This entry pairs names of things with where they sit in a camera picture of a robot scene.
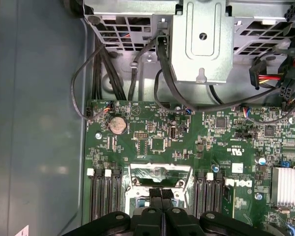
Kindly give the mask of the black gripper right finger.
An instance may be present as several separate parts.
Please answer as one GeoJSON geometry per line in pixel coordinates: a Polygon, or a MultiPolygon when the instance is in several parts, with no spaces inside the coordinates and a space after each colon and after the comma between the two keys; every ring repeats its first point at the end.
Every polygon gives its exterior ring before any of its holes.
{"type": "Polygon", "coordinates": [[[269,233],[218,212],[207,211],[196,218],[183,208],[173,205],[169,189],[162,194],[167,236],[268,236],[269,233]]]}

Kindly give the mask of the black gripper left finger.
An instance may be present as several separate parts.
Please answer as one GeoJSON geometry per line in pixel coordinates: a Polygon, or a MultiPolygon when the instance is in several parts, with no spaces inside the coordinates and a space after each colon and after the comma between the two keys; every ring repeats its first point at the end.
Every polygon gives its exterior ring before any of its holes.
{"type": "Polygon", "coordinates": [[[162,194],[160,189],[149,191],[150,204],[137,209],[133,216],[115,211],[82,225],[70,236],[160,236],[162,235],[162,194]]]}

